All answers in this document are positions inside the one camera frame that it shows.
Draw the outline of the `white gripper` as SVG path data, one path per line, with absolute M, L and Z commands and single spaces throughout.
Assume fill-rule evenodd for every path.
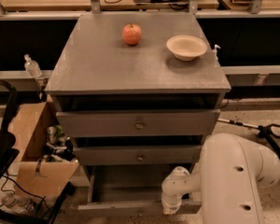
M 189 178 L 189 171 L 184 167 L 177 166 L 162 181 L 161 204 L 165 215 L 173 215 L 179 210 L 182 197 L 190 191 Z

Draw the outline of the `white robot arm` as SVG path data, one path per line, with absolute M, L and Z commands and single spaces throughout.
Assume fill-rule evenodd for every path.
M 235 134 L 217 133 L 203 144 L 200 171 L 177 166 L 161 184 L 165 215 L 175 214 L 187 193 L 202 196 L 203 224 L 265 224 L 259 187 L 280 179 L 280 160 L 269 148 Z

